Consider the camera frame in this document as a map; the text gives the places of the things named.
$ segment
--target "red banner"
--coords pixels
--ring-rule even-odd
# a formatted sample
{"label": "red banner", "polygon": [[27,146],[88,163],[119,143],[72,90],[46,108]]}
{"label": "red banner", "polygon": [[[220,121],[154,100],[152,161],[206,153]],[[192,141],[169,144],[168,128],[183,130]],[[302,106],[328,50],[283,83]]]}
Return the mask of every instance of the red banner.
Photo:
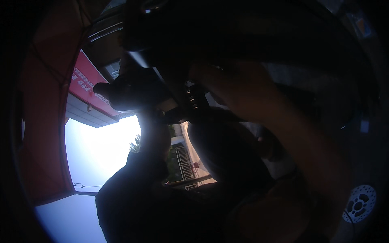
{"label": "red banner", "polygon": [[109,105],[106,98],[93,92],[94,85],[101,82],[108,83],[81,50],[75,63],[69,91],[85,103],[99,108],[111,116],[121,114]]}

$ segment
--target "fence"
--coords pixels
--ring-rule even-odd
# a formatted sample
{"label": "fence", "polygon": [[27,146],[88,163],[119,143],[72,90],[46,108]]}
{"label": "fence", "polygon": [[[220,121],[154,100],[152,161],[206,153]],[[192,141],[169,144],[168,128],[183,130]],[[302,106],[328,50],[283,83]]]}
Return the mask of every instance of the fence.
{"label": "fence", "polygon": [[[177,153],[178,158],[178,164],[180,166],[181,176],[183,181],[192,180],[195,178],[195,175],[192,170],[192,163],[189,159],[189,156],[186,152],[186,149],[184,146],[179,146],[175,148],[175,151]],[[193,188],[197,187],[197,183],[194,183],[192,185],[185,186],[186,190],[191,190]]]}

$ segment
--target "awning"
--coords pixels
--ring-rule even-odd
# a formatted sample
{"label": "awning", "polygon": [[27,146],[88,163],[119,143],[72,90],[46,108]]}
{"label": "awning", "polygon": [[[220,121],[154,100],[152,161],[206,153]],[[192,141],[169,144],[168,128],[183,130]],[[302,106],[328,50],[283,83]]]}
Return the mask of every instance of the awning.
{"label": "awning", "polygon": [[75,61],[87,35],[82,23],[89,25],[89,16],[81,21],[86,13],[82,7],[77,1],[55,3],[38,27],[19,79],[25,131],[17,166],[34,206],[75,193],[65,148],[65,108]]}

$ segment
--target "overcast sky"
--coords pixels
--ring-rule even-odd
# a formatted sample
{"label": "overcast sky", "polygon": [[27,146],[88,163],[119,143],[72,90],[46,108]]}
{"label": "overcast sky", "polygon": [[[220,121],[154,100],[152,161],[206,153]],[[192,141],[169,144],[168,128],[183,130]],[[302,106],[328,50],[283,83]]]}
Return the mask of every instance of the overcast sky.
{"label": "overcast sky", "polygon": [[[136,116],[101,128],[70,119],[65,126],[65,143],[73,183],[103,185],[126,164],[130,143],[140,134]],[[76,188],[97,192],[101,187]],[[98,224],[94,196],[73,195],[36,207],[47,231],[57,242],[105,242]]]}

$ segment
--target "road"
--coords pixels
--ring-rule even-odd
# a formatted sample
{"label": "road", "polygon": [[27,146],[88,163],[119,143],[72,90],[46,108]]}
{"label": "road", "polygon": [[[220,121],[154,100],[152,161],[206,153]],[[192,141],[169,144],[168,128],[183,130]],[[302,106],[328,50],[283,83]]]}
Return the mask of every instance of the road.
{"label": "road", "polygon": [[[185,143],[187,145],[187,151],[188,151],[188,154],[189,154],[189,158],[190,158],[192,163],[197,163],[198,166],[199,166],[198,169],[195,168],[195,170],[197,170],[197,171],[195,172],[194,175],[195,175],[196,178],[209,175],[209,172],[204,167],[201,159],[199,158],[199,156],[196,153],[194,147],[192,146],[191,141],[189,140],[188,125],[189,125],[189,123],[187,121],[180,124],[181,130],[182,130],[182,135],[184,136],[184,141],[185,141]],[[216,182],[214,179],[208,179],[208,180],[204,180],[202,182],[199,182],[198,186],[204,185],[204,184],[208,184],[208,183],[214,183],[214,182]]]}

